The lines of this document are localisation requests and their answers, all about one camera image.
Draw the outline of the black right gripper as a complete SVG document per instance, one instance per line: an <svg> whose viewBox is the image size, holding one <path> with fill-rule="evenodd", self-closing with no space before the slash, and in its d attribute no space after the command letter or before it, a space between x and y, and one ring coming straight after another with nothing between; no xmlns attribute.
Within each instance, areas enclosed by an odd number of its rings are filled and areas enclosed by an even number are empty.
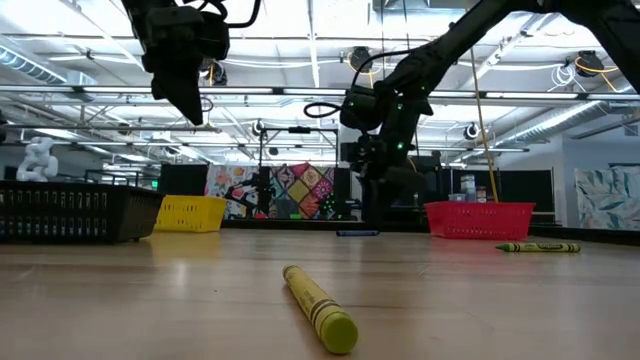
<svg viewBox="0 0 640 360"><path fill-rule="evenodd" d="M364 184L389 185L403 190L419 191L426 176L409 164L403 149L393 149L380 138L359 138L340 145L340 160L347 162ZM362 192L362 220L377 227L396 199L391 188L365 188Z"/></svg>

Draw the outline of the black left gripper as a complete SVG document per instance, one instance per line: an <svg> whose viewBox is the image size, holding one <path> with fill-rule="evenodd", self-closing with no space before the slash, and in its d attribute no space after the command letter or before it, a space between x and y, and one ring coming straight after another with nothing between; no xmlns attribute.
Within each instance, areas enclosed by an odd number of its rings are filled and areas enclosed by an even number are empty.
<svg viewBox="0 0 640 360"><path fill-rule="evenodd" d="M151 92L155 100L167 100L193 125L203 124L197 74L157 73L174 68L199 71L205 59L224 60L230 49L228 11L212 4L217 12L175 4L149 8L144 15L142 64L155 73Z"/></svg>

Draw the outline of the green crayon with yellow wrapper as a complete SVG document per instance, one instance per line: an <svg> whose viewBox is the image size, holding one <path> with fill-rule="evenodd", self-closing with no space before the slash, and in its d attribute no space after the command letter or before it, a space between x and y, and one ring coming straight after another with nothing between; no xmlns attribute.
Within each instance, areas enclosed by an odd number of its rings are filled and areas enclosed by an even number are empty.
<svg viewBox="0 0 640 360"><path fill-rule="evenodd" d="M575 243L506 243L496 249L504 252L579 253L581 247Z"/></svg>

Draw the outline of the long ceiling light bar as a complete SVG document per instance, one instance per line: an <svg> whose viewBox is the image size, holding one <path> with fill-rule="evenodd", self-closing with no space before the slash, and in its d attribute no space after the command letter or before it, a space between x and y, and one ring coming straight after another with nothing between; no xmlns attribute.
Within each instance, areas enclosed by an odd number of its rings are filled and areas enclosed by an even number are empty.
<svg viewBox="0 0 640 360"><path fill-rule="evenodd" d="M79 86L79 85L0 85L0 92L45 92L45 93L104 93L104 94L150 94L150 87L135 86ZM286 95L286 96L343 96L346 89L335 88L281 88L281 87L204 87L203 95ZM471 99L471 91L436 90L431 98ZM552 93L552 92L480 92L481 98L508 100L601 100L640 101L635 93Z"/></svg>

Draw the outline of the colourful patchwork quilt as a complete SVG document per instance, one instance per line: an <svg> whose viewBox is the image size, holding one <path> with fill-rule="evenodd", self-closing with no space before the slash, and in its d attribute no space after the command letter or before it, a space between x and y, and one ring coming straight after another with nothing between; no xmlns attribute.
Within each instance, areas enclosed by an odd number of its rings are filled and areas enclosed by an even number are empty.
<svg viewBox="0 0 640 360"><path fill-rule="evenodd" d="M270 169L272 219L319 219L320 203L333 193L334 168L308 162Z"/></svg>

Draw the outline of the floral patterned cloth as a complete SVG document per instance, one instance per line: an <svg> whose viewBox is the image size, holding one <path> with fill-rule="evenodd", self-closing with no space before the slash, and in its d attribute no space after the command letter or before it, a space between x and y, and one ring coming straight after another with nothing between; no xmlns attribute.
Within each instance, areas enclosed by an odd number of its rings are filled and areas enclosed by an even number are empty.
<svg viewBox="0 0 640 360"><path fill-rule="evenodd" d="M205 195L226 200L225 220L253 218L258 204L257 175L255 166L210 165Z"/></svg>

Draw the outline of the stacked storage boxes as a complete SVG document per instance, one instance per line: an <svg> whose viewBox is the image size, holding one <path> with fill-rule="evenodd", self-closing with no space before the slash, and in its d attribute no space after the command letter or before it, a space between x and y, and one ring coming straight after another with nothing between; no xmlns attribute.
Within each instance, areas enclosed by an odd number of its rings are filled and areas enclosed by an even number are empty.
<svg viewBox="0 0 640 360"><path fill-rule="evenodd" d="M460 190L465 195L467 202L487 202L487 188L483 185L477 185L474 175L461 177Z"/></svg>

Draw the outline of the red plastic basket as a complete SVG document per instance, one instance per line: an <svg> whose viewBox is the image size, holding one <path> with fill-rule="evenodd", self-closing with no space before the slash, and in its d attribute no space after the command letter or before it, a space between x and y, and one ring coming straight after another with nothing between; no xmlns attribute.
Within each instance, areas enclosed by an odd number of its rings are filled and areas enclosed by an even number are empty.
<svg viewBox="0 0 640 360"><path fill-rule="evenodd" d="M432 202L425 205L432 235L445 239L513 240L528 236L534 203Z"/></svg>

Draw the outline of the yellow plastic basket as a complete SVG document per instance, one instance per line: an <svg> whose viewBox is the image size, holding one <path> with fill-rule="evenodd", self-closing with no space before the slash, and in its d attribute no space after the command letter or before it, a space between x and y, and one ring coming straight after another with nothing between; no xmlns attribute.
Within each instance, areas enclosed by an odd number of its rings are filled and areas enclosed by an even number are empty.
<svg viewBox="0 0 640 360"><path fill-rule="evenodd" d="M162 201L155 231L217 232L224 218L226 200L209 196L166 195Z"/></svg>

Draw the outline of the black plastic basket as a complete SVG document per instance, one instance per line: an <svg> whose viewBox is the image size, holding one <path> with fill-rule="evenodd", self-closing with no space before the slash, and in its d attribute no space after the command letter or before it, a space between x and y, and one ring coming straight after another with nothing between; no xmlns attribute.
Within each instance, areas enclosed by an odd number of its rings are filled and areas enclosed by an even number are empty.
<svg viewBox="0 0 640 360"><path fill-rule="evenodd" d="M0 181L0 243L117 243L149 236L164 196L120 185Z"/></svg>

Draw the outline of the leaf patterned cloth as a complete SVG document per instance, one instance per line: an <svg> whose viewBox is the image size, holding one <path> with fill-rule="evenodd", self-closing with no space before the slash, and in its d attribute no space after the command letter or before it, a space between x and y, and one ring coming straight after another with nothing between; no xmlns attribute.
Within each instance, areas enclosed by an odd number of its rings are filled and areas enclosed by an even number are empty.
<svg viewBox="0 0 640 360"><path fill-rule="evenodd" d="M581 228L640 231L640 166L574 170Z"/></svg>

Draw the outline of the black background station frame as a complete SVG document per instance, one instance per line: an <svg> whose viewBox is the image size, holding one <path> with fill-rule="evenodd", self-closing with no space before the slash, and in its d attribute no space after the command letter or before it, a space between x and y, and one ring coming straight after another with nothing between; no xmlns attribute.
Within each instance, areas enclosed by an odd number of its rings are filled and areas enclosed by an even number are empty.
<svg viewBox="0 0 640 360"><path fill-rule="evenodd" d="M338 132L305 126L265 126L266 135L258 137L258 173L270 182L270 169L308 162L320 167L338 167ZM269 217L260 213L258 217Z"/></svg>

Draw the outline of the silver ceiling air duct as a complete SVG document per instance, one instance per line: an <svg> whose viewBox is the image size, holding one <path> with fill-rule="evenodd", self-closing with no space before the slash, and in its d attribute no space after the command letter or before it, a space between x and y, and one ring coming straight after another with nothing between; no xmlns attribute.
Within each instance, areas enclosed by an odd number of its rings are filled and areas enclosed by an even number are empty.
<svg viewBox="0 0 640 360"><path fill-rule="evenodd" d="M0 45L0 65L50 85L61 85L67 82L67 79L60 74L4 45Z"/></svg>
<svg viewBox="0 0 640 360"><path fill-rule="evenodd" d="M564 125L572 125L587 115L593 115L603 110L603 101L589 101L570 108L546 112L527 122L523 129L504 133L494 143L494 147L507 147L516 142L532 141L534 138L544 137L547 133L559 130Z"/></svg>

